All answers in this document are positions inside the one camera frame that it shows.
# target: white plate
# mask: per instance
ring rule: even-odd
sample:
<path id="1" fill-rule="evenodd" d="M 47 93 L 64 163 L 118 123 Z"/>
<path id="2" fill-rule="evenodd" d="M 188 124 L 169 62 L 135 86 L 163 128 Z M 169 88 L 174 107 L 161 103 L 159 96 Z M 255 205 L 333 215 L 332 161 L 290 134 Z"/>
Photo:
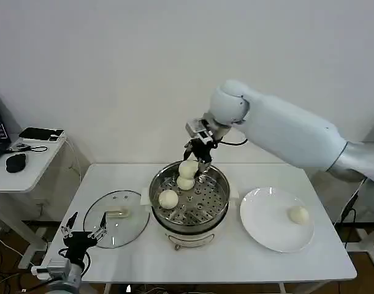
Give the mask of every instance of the white plate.
<path id="1" fill-rule="evenodd" d="M 247 232 L 263 246 L 278 252 L 297 252 L 314 235 L 314 223 L 295 224 L 288 217 L 292 206 L 304 206 L 290 193 L 274 187 L 252 190 L 240 205 L 240 215 Z"/>

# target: white wall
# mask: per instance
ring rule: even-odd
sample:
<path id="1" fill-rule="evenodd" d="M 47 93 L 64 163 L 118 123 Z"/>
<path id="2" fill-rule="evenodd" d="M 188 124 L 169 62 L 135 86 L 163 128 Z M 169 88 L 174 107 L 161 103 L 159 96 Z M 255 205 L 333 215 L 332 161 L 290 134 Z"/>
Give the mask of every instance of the white wall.
<path id="1" fill-rule="evenodd" d="M 363 139 L 374 1 L 0 1 L 2 101 L 21 127 L 65 129 L 90 162 L 180 159 L 185 121 L 227 78 Z M 230 150 L 216 161 L 278 161 Z"/>

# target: black cord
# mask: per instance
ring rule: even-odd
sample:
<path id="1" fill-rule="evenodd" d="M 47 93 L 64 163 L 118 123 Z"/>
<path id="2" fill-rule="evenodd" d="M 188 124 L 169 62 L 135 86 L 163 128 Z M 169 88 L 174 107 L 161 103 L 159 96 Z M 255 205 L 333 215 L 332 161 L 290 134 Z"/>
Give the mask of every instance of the black cord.
<path id="1" fill-rule="evenodd" d="M 62 279 L 61 277 L 55 277 L 55 278 L 53 278 L 53 279 L 47 280 L 47 281 L 45 281 L 45 282 L 43 282 L 43 283 L 40 283 L 40 284 L 37 285 L 37 286 L 31 287 L 31 288 L 29 288 L 29 289 L 25 289 L 25 293 L 29 293 L 29 292 L 35 291 L 35 290 L 38 289 L 38 288 L 44 287 L 44 286 L 46 286 L 46 285 L 48 285 L 48 284 L 51 284 L 52 282 L 59 281 L 59 280 L 61 280 L 61 279 Z"/>
<path id="2" fill-rule="evenodd" d="M 350 212 L 351 211 L 353 211 L 353 221 L 352 221 L 352 224 L 354 224 L 355 222 L 356 222 L 356 215 L 357 215 L 357 212 L 356 212 L 356 209 L 354 209 L 354 208 L 351 208 L 350 209 Z M 350 228 L 350 230 L 349 230 L 349 233 L 348 233 L 348 236 L 346 237 L 346 239 L 345 239 L 345 249 L 346 249 L 346 245 L 348 245 L 348 243 L 349 243 L 349 239 L 350 239 L 350 237 L 351 237 L 351 235 L 352 235 L 352 228 Z"/>
<path id="3" fill-rule="evenodd" d="M 83 277 L 87 273 L 87 271 L 89 270 L 89 267 L 91 265 L 91 258 L 90 258 L 90 255 L 87 251 L 85 252 L 85 255 L 88 257 L 88 265 L 86 266 L 85 270 L 81 274 L 81 277 Z"/>
<path id="4" fill-rule="evenodd" d="M 357 212 L 356 212 L 356 209 L 354 209 L 354 208 L 350 208 L 348 214 L 349 214 L 351 211 L 353 211 L 353 220 L 352 220 L 352 224 L 355 224 L 355 223 L 356 223 Z M 349 240 L 350 240 L 350 238 L 351 238 L 352 231 L 353 231 L 353 230 L 352 230 L 352 227 L 350 227 L 350 228 L 349 228 L 348 236 L 347 236 L 346 239 L 345 239 L 345 245 L 344 245 L 345 249 L 346 249 L 346 246 L 348 245 Z M 338 282 L 338 294 L 341 294 L 341 282 Z"/>
<path id="5" fill-rule="evenodd" d="M 219 143 L 224 144 L 224 145 L 229 145 L 229 146 L 242 146 L 247 142 L 248 142 L 248 139 L 246 139 L 246 140 L 244 140 L 240 143 L 229 143 L 229 142 L 223 142 L 223 141 L 220 141 Z"/>
<path id="6" fill-rule="evenodd" d="M 59 254 L 60 256 L 64 257 L 64 258 L 66 258 L 66 256 L 62 254 L 62 253 L 65 252 L 65 251 L 67 251 L 67 248 L 62 248 L 62 249 L 60 249 L 60 250 L 58 251 L 58 254 Z"/>
<path id="7" fill-rule="evenodd" d="M 20 148 L 20 149 L 17 149 L 17 150 L 13 150 L 13 149 L 7 149 L 4 151 L 5 154 L 9 154 L 9 153 L 18 153 L 18 152 L 26 152 L 26 151 L 32 151 L 32 152 L 46 152 L 46 150 L 48 150 L 48 147 L 46 146 L 35 146 L 35 147 L 32 147 L 32 146 L 26 146 L 24 148 Z"/>
<path id="8" fill-rule="evenodd" d="M 62 254 L 65 251 L 67 251 L 67 248 L 62 248 L 58 251 L 58 254 L 60 256 L 64 257 L 64 258 L 66 258 L 66 256 Z M 90 255 L 87 251 L 85 252 L 85 255 L 86 255 L 86 257 L 88 257 L 88 265 L 86 266 L 85 270 L 82 272 L 81 277 L 83 277 L 88 272 L 89 267 L 91 265 L 91 258 L 90 258 Z"/>

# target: wooden floor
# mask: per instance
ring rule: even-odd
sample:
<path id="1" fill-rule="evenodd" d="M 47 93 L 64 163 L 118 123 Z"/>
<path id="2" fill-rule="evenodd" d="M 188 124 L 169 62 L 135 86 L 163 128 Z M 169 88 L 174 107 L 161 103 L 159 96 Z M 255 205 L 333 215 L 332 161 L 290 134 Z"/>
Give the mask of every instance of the wooden floor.
<path id="1" fill-rule="evenodd" d="M 370 232 L 373 227 L 367 227 L 366 230 Z M 342 240 L 348 235 L 349 229 L 343 228 L 340 232 Z M 55 228 L 48 229 L 46 239 L 51 240 L 53 234 L 55 233 Z M 24 252 L 28 246 L 27 242 L 20 238 L 14 232 L 2 233 L 0 238 L 11 247 L 15 248 L 19 252 Z M 353 233 L 351 241 L 358 241 L 357 236 Z M 357 269 L 357 278 L 351 281 L 344 281 L 340 283 L 340 293 L 341 294 L 364 294 L 373 293 L 374 294 L 374 266 L 370 261 L 367 254 L 351 254 L 351 259 Z M 42 260 L 42 256 L 36 256 L 34 258 L 34 263 L 39 264 Z M 0 294 L 15 294 L 21 288 L 30 288 L 39 283 L 36 277 L 32 276 L 30 273 L 22 272 L 17 269 L 17 264 L 19 262 L 18 254 L 5 248 L 0 243 Z M 10 279 L 1 282 L 5 277 L 10 276 L 9 273 L 15 274 Z M 291 292 L 292 289 L 297 284 L 286 284 L 287 292 Z M 104 289 L 103 284 L 95 284 L 94 288 L 98 289 L 102 293 Z M 242 294 L 242 293 L 277 293 L 279 292 L 277 285 L 270 284 L 237 284 L 237 285 L 221 285 L 221 284 L 205 284 L 205 285 L 132 285 L 133 293 L 145 293 L 146 290 L 149 291 L 155 287 L 166 288 L 169 294 L 181 294 L 184 292 L 213 292 L 217 294 Z M 31 293 L 40 294 L 45 293 L 45 288 L 40 288 Z M 121 292 L 120 285 L 113 285 L 111 288 L 111 294 L 114 293 L 125 293 Z M 151 291 L 150 293 L 162 293 L 158 290 Z M 316 294 L 338 294 L 338 282 L 331 282 L 322 288 L 318 289 L 314 293 Z"/>

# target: white robotic arm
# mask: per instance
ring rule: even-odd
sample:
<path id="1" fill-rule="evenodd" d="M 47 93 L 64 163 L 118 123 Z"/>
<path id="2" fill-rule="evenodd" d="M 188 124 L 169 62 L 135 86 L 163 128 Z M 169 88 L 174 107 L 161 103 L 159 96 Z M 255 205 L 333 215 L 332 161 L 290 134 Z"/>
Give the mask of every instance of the white robotic arm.
<path id="1" fill-rule="evenodd" d="M 208 113 L 186 125 L 192 141 L 203 142 L 208 150 L 216 148 L 231 127 L 295 167 L 315 167 L 348 181 L 364 175 L 374 180 L 374 146 L 347 142 L 325 119 L 235 80 L 216 88 Z M 208 159 L 201 159 L 207 153 L 202 146 L 191 141 L 186 145 L 207 166 Z"/>

